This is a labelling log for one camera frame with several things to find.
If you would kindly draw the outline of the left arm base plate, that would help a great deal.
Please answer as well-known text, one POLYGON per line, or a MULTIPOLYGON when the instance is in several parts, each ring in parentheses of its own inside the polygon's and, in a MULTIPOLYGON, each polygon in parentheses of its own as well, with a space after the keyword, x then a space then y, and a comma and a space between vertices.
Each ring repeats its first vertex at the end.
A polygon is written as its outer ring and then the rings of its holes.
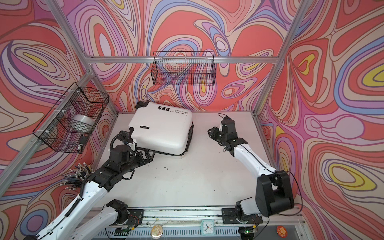
POLYGON ((137 227, 142 224, 143 216, 144 209, 122 210, 118 212, 118 217, 114 224, 137 227))

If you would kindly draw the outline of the black suitcase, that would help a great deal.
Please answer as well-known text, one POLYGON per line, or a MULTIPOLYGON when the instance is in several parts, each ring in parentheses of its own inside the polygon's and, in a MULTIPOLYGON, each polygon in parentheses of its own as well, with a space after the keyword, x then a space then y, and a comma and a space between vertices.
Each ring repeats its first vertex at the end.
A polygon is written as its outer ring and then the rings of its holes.
POLYGON ((193 114, 190 110, 153 102, 138 102, 129 123, 138 147, 169 156, 183 156, 193 136, 193 114))

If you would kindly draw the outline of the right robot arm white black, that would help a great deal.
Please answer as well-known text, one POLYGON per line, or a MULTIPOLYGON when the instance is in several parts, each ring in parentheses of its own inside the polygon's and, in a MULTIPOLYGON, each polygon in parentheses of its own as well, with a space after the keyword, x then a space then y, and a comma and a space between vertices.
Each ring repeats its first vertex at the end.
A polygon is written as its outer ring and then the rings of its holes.
POLYGON ((291 172, 278 171, 262 160, 249 146, 248 142, 240 138, 236 131, 235 121, 228 115, 218 113, 222 118, 220 127, 208 130, 208 136, 223 147, 232 157, 240 161, 255 177, 256 193, 254 197, 237 201, 233 208, 223 208, 218 215, 224 224, 238 222, 252 223, 255 218, 280 215, 291 217, 302 213, 304 205, 294 214, 285 214, 294 208, 295 200, 291 179, 296 180, 291 172))

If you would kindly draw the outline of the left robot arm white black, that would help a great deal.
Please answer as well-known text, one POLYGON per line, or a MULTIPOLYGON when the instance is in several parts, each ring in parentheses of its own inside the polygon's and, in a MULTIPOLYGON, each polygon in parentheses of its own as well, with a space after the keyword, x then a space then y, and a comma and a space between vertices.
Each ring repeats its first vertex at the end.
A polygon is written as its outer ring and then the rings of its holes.
POLYGON ((127 204, 112 200, 99 214, 81 225, 81 221, 94 205, 109 193, 112 188, 133 175, 135 169, 149 164, 154 155, 148 149, 139 150, 137 141, 132 137, 134 128, 120 131, 110 143, 109 159, 82 181, 79 194, 49 225, 36 235, 28 235, 27 240, 91 240, 101 230, 110 225, 127 225, 132 229, 141 224, 133 216, 127 204))

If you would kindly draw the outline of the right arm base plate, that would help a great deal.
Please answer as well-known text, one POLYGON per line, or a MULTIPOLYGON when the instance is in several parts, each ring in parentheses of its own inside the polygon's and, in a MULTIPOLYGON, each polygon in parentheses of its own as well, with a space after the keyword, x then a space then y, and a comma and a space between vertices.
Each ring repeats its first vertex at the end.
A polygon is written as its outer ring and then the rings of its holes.
POLYGON ((263 223, 263 218, 258 214, 245 214, 240 208, 222 208, 221 214, 217 217, 222 218, 225 225, 230 224, 253 224, 258 226, 263 223))

